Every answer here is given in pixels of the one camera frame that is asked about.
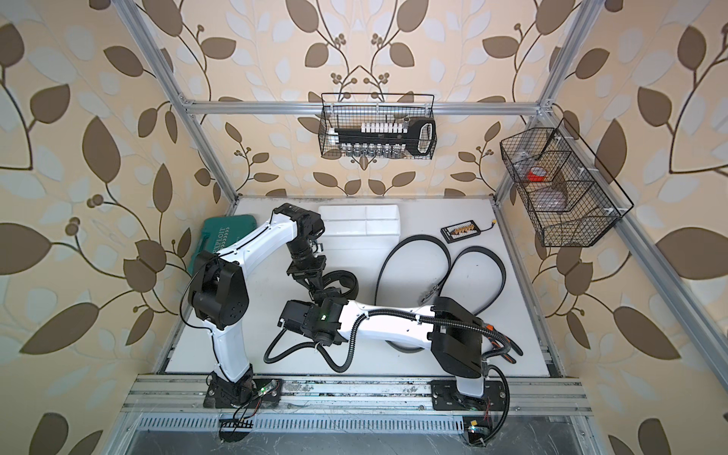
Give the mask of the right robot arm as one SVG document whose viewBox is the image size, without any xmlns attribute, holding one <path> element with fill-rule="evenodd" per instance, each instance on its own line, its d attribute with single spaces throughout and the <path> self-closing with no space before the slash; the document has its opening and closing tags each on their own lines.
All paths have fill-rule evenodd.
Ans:
<svg viewBox="0 0 728 455">
<path fill-rule="evenodd" d="M 343 297 L 323 303 L 288 301 L 278 326 L 308 339 L 329 368 L 345 373 L 354 363 L 362 337 L 428 350 L 441 369 L 456 378 L 457 392 L 470 398 L 485 395 L 483 339 L 493 331 L 449 298 L 431 306 L 381 307 Z"/>
</svg>

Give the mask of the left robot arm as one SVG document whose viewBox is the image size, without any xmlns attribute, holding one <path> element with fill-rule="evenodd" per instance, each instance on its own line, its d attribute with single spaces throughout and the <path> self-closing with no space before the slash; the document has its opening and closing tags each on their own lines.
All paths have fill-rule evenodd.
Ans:
<svg viewBox="0 0 728 455">
<path fill-rule="evenodd" d="M 250 303 L 246 279 L 267 257 L 286 246 L 291 264 L 286 274 L 311 293 L 324 289 L 325 257 L 314 245 L 325 231 L 312 210 L 284 203 L 267 223 L 218 252 L 202 251 L 195 259 L 188 302 L 210 333 L 215 367 L 210 393 L 233 407 L 254 396 L 253 368 L 246 356 L 242 318 Z"/>
</svg>

